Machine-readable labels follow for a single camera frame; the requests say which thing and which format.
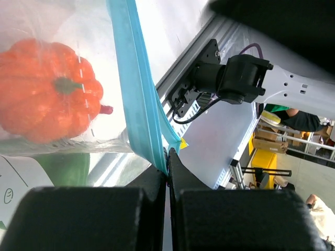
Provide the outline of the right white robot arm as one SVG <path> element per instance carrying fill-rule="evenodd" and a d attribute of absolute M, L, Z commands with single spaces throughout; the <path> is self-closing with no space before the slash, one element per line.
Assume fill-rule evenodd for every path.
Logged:
<path fill-rule="evenodd" d="M 334 1 L 212 1 L 209 9 L 334 73 Z M 225 65 L 201 63 L 191 82 L 230 104 L 275 104 L 334 118 L 334 83 L 299 76 L 262 57 L 240 54 Z"/>

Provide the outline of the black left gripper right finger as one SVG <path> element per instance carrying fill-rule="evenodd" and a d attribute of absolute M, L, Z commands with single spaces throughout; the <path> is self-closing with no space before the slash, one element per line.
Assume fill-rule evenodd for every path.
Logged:
<path fill-rule="evenodd" d="M 290 190 L 213 190 L 168 152 L 174 250 L 332 250 Z"/>

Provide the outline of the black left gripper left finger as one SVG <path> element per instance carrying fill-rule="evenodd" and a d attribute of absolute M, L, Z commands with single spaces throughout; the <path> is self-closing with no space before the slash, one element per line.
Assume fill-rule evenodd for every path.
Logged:
<path fill-rule="evenodd" d="M 166 176 L 124 187 L 39 185 L 23 196 L 1 250 L 161 250 Z"/>

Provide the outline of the orange toy pumpkin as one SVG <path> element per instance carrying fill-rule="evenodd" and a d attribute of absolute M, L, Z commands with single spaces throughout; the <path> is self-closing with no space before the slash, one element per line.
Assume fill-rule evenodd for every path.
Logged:
<path fill-rule="evenodd" d="M 99 114 L 103 88 L 65 44 L 24 39 L 1 53 L 1 127 L 34 143 L 70 139 Z"/>

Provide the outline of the dark green toy bell pepper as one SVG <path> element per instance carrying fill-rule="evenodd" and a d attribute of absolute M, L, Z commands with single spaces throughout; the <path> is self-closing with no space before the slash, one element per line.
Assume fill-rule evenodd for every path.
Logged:
<path fill-rule="evenodd" d="M 86 186 L 90 167 L 89 153 L 33 155 L 55 186 Z"/>

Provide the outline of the clear zip bag teal zipper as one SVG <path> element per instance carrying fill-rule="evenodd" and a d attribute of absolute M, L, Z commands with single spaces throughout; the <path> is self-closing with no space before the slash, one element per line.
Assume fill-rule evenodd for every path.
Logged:
<path fill-rule="evenodd" d="M 135 1 L 1 1 L 1 53 L 24 39 L 58 42 L 87 59 L 103 88 L 98 114 L 70 139 L 34 143 L 1 127 L 1 155 L 89 153 L 88 186 L 113 186 L 124 170 L 151 164 L 167 172 L 165 152 L 179 148 L 152 79 Z"/>

